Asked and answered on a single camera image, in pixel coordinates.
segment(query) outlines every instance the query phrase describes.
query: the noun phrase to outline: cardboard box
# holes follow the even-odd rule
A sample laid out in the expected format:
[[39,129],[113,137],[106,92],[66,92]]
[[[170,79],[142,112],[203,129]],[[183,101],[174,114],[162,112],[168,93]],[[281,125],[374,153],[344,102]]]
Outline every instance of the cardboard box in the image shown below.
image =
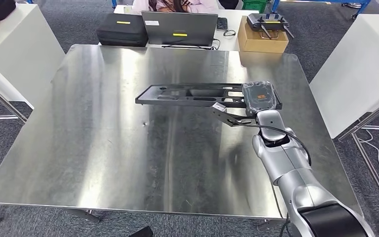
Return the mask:
[[246,16],[242,17],[239,33],[237,34],[240,51],[264,53],[283,53],[285,51],[288,45],[288,37],[285,32],[280,31],[276,39],[264,39],[261,37],[260,31],[255,32],[251,30],[246,19]]

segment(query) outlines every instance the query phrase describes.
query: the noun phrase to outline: white sticker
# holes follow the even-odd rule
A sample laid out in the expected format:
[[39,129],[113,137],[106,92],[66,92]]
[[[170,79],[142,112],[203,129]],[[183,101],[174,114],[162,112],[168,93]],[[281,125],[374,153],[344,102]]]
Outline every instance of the white sticker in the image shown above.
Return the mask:
[[159,22],[158,21],[145,21],[147,26],[158,26]]

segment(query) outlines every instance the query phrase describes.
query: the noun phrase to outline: black cable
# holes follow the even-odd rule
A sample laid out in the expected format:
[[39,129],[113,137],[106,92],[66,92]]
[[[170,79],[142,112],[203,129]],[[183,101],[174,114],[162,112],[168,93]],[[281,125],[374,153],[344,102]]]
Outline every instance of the black cable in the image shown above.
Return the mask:
[[[274,199],[275,199],[275,203],[277,204],[278,213],[280,213],[281,218],[284,218],[281,213],[280,205],[278,204],[277,194],[275,193],[274,185],[272,184],[271,180],[269,181],[269,183],[271,184],[272,192],[274,193]],[[285,226],[285,229],[287,230],[288,237],[292,237],[290,231],[288,230],[288,224]]]
[[282,237],[282,234],[284,233],[284,229],[287,227],[288,223],[290,223],[290,219],[288,219],[288,213],[287,213],[287,218],[285,219],[285,223],[281,227],[279,237]]
[[219,42],[219,46],[216,48],[216,47],[214,47],[214,46],[211,46],[211,48],[213,49],[213,48],[215,48],[216,50],[219,50],[219,48],[220,48],[220,45],[222,45],[222,43],[220,42],[220,40],[219,39],[213,39],[213,41],[215,41],[215,40],[217,40],[218,42]]
[[281,218],[284,218],[281,213],[280,205],[278,204],[277,194],[275,193],[274,185],[272,184],[271,180],[269,182],[271,183],[272,192],[274,193],[274,199],[275,199],[275,203],[277,204],[278,212],[280,213]]
[[285,130],[282,130],[282,129],[279,129],[279,128],[276,128],[276,127],[271,127],[271,126],[265,126],[265,125],[251,125],[251,124],[244,124],[244,123],[241,123],[241,122],[238,122],[236,121],[235,123],[241,125],[241,126],[245,126],[245,127],[258,127],[258,128],[268,128],[268,129],[271,129],[271,130],[275,130],[275,131],[278,131],[278,132],[281,132],[281,133],[284,133],[286,135],[288,135],[289,137],[293,138],[294,140],[296,140],[298,143],[300,143],[300,145],[303,147],[303,149],[306,151],[307,153],[307,158],[308,158],[308,165],[311,166],[311,155],[310,153],[308,152],[308,149],[307,147],[305,146],[305,144],[296,136],[294,136],[293,134],[285,131]]

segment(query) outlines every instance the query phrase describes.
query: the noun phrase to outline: blue frame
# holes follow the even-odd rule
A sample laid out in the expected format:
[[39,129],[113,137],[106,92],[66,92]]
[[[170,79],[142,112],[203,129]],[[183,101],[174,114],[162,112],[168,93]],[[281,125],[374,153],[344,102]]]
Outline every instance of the blue frame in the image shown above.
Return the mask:
[[[348,3],[348,1],[345,1],[345,0],[314,0],[314,1],[329,1],[329,2]],[[361,4],[361,8],[358,9],[356,14],[358,15],[358,14],[362,13],[364,11],[364,9],[368,6],[370,1],[371,0],[354,0],[353,1],[354,3],[360,3]],[[280,0],[274,0],[274,4],[272,5],[272,9],[271,9],[272,13],[277,12],[277,7],[278,7],[279,3],[280,3]]]

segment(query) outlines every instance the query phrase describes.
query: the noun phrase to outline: metal table surface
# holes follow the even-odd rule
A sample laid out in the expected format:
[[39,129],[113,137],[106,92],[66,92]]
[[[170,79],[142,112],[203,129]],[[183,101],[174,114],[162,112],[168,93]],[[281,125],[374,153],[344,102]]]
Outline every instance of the metal table surface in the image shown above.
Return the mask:
[[151,84],[259,80],[276,87],[317,179],[361,213],[295,55],[97,45],[71,48],[21,129],[0,166],[0,204],[280,218],[256,128],[134,101]]

